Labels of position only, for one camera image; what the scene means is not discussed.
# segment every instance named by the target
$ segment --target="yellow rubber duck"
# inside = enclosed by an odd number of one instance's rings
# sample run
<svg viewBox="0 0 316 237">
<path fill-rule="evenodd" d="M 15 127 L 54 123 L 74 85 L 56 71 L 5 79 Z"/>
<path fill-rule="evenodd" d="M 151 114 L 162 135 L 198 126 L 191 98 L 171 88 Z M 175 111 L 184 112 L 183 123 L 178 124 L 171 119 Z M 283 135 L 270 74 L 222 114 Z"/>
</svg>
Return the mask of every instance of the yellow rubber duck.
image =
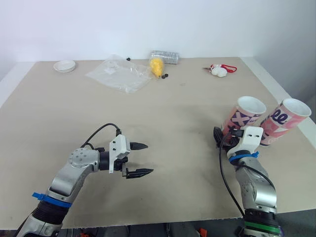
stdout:
<svg viewBox="0 0 316 237">
<path fill-rule="evenodd" d="M 153 58 L 149 62 L 149 66 L 152 68 L 153 74 L 156 75 L 156 77 L 160 78 L 162 76 L 163 72 L 163 61 L 161 58 Z"/>
</svg>

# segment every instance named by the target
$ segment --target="clear plastic bag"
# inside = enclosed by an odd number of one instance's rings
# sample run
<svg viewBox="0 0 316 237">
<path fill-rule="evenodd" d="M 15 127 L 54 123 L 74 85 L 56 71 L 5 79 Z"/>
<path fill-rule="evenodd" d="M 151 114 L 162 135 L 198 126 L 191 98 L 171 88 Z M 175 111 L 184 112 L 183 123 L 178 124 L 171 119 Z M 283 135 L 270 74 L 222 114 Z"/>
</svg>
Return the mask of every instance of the clear plastic bag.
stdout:
<svg viewBox="0 0 316 237">
<path fill-rule="evenodd" d="M 111 55 L 86 76 L 117 90 L 133 93 L 149 82 L 151 68 Z"/>
</svg>

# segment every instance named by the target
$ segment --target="blue velcro strap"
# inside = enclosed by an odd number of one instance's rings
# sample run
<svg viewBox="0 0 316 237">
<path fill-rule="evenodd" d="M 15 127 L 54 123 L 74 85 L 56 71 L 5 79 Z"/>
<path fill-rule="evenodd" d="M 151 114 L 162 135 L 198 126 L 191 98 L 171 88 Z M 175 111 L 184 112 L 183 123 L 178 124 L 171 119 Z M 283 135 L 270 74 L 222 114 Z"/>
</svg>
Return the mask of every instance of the blue velcro strap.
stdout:
<svg viewBox="0 0 316 237">
<path fill-rule="evenodd" d="M 60 201 L 60 200 L 57 200 L 57 199 L 54 199 L 54 198 L 52 198 L 52 197 L 49 197 L 49 196 L 47 196 L 47 195 L 45 195 L 45 194 L 38 194 L 38 193 L 33 193 L 32 194 L 32 196 L 33 197 L 36 197 L 38 200 L 40 200 L 40 201 L 47 201 L 47 202 L 49 202 L 49 203 L 51 203 L 51 204 L 54 204 L 54 205 L 56 205 L 56 206 L 62 206 L 62 207 L 67 207 L 67 208 L 69 208 L 69 207 L 71 207 L 71 203 L 69 203 L 69 202 L 65 202 L 65 201 Z"/>
<path fill-rule="evenodd" d="M 252 153 L 252 154 L 237 155 L 237 156 L 234 156 L 234 157 L 230 157 L 229 158 L 229 162 L 232 163 L 233 160 L 240 159 L 240 158 L 243 158 L 243 157 L 255 157 L 255 158 L 258 158 L 258 155 L 259 155 L 259 152 Z"/>
</svg>

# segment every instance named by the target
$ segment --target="beige table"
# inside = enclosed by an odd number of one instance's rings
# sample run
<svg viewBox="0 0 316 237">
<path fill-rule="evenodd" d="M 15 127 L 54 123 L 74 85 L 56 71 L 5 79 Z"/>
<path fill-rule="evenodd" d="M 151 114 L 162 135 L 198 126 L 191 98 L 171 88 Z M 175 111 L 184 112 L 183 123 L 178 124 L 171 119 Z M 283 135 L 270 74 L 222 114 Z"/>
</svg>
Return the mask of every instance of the beige table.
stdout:
<svg viewBox="0 0 316 237">
<path fill-rule="evenodd" d="M 238 70 L 220 79 L 202 70 L 211 63 Z M 95 227 L 240 216 L 219 172 L 213 127 L 236 99 L 250 95 L 272 110 L 277 102 L 239 58 L 182 59 L 167 65 L 169 77 L 124 94 L 85 77 L 100 61 L 79 61 L 71 73 L 36 63 L 0 108 L 0 229 L 15 229 L 36 207 L 72 150 L 99 126 L 116 123 L 131 141 L 128 166 L 153 168 L 140 179 L 120 173 L 91 174 L 64 227 Z M 93 138 L 108 146 L 108 128 Z M 316 207 L 316 151 L 296 128 L 270 147 L 260 162 L 277 190 L 278 212 Z M 227 180 L 241 203 L 234 168 L 225 159 Z"/>
</svg>

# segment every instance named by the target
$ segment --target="paper cup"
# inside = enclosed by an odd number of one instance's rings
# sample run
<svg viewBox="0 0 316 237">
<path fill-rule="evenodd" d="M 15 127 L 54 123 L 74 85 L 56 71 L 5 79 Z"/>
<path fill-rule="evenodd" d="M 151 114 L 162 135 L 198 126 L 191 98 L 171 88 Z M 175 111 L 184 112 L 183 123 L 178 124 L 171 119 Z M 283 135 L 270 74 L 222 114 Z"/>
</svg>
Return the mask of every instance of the paper cup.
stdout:
<svg viewBox="0 0 316 237">
<path fill-rule="evenodd" d="M 282 103 L 261 122 L 260 126 L 263 128 L 263 135 L 260 145 L 270 145 L 311 114 L 311 109 L 302 101 L 292 98 L 283 100 Z"/>
<path fill-rule="evenodd" d="M 264 103 L 251 96 L 238 98 L 228 118 L 222 124 L 222 132 L 226 135 L 230 129 L 240 129 L 252 125 L 267 110 Z"/>
</svg>

